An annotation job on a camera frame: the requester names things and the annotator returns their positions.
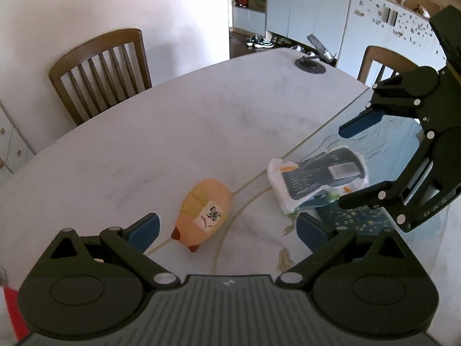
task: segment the oval table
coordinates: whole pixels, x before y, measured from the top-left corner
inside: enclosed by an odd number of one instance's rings
[[[146,254],[181,279],[275,278],[306,258],[296,218],[282,214],[265,169],[272,158],[296,161],[342,144],[337,128],[364,109],[372,91],[330,66],[320,75],[303,72],[294,66],[299,57],[277,49],[195,71],[112,107],[40,152],[0,190],[0,265],[9,286],[19,288],[60,229],[98,235],[149,212],[161,229]],[[391,143],[395,128],[400,139]],[[366,157],[370,183],[395,179],[418,146],[418,129],[386,117],[347,144]],[[223,227],[191,253],[170,234],[183,198],[209,177],[227,185],[234,201]],[[449,261],[450,249],[459,249],[450,245],[454,237],[440,242],[458,204],[404,235],[439,289],[430,333],[446,344],[459,336],[445,327],[460,318],[459,298],[446,299],[461,279],[450,272],[457,269]]]

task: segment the sneaker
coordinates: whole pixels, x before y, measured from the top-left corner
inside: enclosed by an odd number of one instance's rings
[[[274,46],[274,43],[262,38],[261,40],[258,40],[257,42],[255,42],[254,46],[256,48],[272,48]]]
[[[259,38],[257,35],[255,36],[252,36],[251,38],[248,38],[247,41],[246,41],[246,44],[251,47],[253,46],[254,43],[256,43],[257,41],[259,41]]]

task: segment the cabinet handle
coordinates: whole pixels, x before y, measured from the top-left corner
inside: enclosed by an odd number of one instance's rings
[[[394,23],[391,25],[392,27],[396,26],[398,16],[399,14],[394,10]]]
[[[387,13],[386,23],[389,23],[391,9],[390,9],[390,7],[387,7],[386,9],[389,10],[388,13]]]

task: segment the orange toy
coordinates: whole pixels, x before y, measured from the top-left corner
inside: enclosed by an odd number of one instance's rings
[[[231,191],[217,179],[199,182],[183,200],[171,238],[196,252],[226,220],[232,197]]]

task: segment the kitchen cabinet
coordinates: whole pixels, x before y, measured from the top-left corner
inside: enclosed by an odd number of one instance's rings
[[[288,36],[291,0],[267,0],[267,31]]]
[[[292,0],[288,37],[292,40],[310,45],[307,36],[314,32],[315,19],[320,0]]]
[[[266,14],[247,9],[233,7],[233,26],[262,36],[266,35]]]
[[[349,0],[319,0],[313,33],[332,55],[339,53],[348,10]]]
[[[332,53],[338,53],[349,0],[267,0],[267,31],[311,46],[314,34]]]
[[[34,157],[0,103],[0,187]]]
[[[357,78],[368,46],[385,47],[392,27],[395,3],[388,0],[351,0],[337,68]],[[376,79],[380,66],[373,63],[366,84]]]
[[[368,46],[393,50],[418,66],[440,70],[446,57],[430,24],[423,17],[389,0],[351,0],[337,68],[358,77]],[[381,65],[373,63],[366,81],[371,86]],[[390,77],[387,68],[383,80]]]
[[[27,162],[27,145],[22,140],[16,129],[13,129],[11,135],[10,146],[8,148],[8,156],[6,156],[6,165],[17,172]]]

